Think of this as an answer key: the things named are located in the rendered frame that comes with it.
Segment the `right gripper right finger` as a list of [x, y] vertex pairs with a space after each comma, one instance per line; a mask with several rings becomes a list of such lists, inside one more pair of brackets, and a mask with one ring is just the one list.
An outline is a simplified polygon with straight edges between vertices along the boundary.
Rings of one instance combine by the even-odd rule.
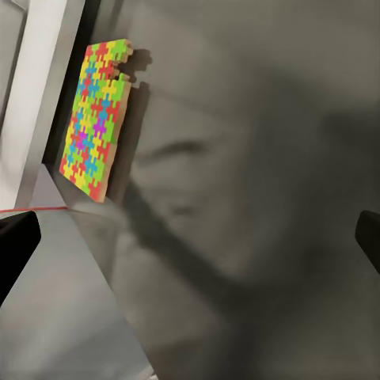
[[380, 274], [380, 214], [372, 211], [361, 211], [355, 239], [367, 255], [370, 262]]

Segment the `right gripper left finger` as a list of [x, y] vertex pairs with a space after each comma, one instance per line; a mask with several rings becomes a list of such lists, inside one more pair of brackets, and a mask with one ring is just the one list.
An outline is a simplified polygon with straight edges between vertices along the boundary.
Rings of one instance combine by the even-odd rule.
[[34, 211], [0, 219], [0, 306], [40, 241]]

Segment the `jigsaw puzzle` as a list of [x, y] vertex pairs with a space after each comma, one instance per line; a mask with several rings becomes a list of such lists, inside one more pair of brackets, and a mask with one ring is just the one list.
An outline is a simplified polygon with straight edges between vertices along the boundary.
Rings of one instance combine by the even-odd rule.
[[131, 41], [89, 45], [82, 64], [60, 173], [96, 202], [103, 203], [131, 90], [120, 73]]

